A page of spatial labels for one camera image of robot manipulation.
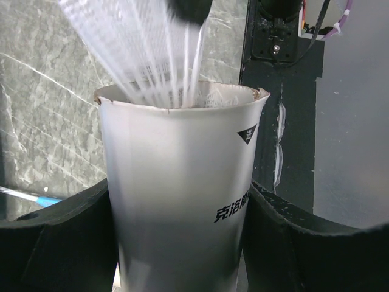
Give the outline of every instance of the cable tie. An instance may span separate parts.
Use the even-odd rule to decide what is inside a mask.
[[[334,24],[334,28],[338,31],[339,34],[342,32],[342,31],[340,30],[340,24],[339,24],[339,23],[335,23],[335,24]]]

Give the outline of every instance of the black cable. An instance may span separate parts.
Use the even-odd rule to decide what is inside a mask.
[[[315,25],[315,29],[314,29],[314,33],[312,34],[312,39],[311,41],[309,42],[309,45],[307,47],[307,49],[299,56],[299,58],[294,61],[293,63],[291,64],[288,64],[286,66],[283,66],[284,68],[288,68],[288,67],[291,67],[291,66],[294,66],[296,65],[302,58],[304,58],[304,56],[306,55],[306,53],[308,53],[308,51],[311,49],[311,47],[314,45],[316,39],[317,39],[317,36],[318,36],[318,33],[320,31],[320,28],[322,27],[322,24],[323,24],[323,21],[324,21],[324,17],[326,16],[327,14],[327,10],[328,10],[328,6],[329,6],[329,2],[330,0],[324,0],[323,2],[323,6],[322,6],[322,9],[320,10],[320,13],[318,14],[318,18],[317,18],[317,21],[316,21],[316,25]],[[278,60],[276,58],[276,55],[273,55],[274,56],[274,59],[277,63]]]

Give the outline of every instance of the black bracket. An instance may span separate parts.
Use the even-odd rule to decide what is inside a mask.
[[[293,63],[297,57],[298,30],[298,17],[272,18],[259,3],[253,31],[253,57],[259,60]]]

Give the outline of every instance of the gray marble surface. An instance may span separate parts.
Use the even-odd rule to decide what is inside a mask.
[[[246,7],[246,0],[214,0],[203,80],[238,82]],[[99,182],[105,165],[92,93],[111,78],[54,0],[1,0],[0,32],[0,138],[7,184],[67,198]],[[9,198],[7,218],[35,209]]]

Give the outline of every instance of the gray surface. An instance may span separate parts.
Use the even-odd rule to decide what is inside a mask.
[[[360,228],[389,221],[388,14],[354,1],[317,88],[314,213]]]
[[[246,0],[215,0],[203,80],[237,83]],[[0,134],[10,187],[69,197],[105,177],[96,88],[111,79],[54,0],[0,2]],[[9,199],[14,219],[35,204]]]

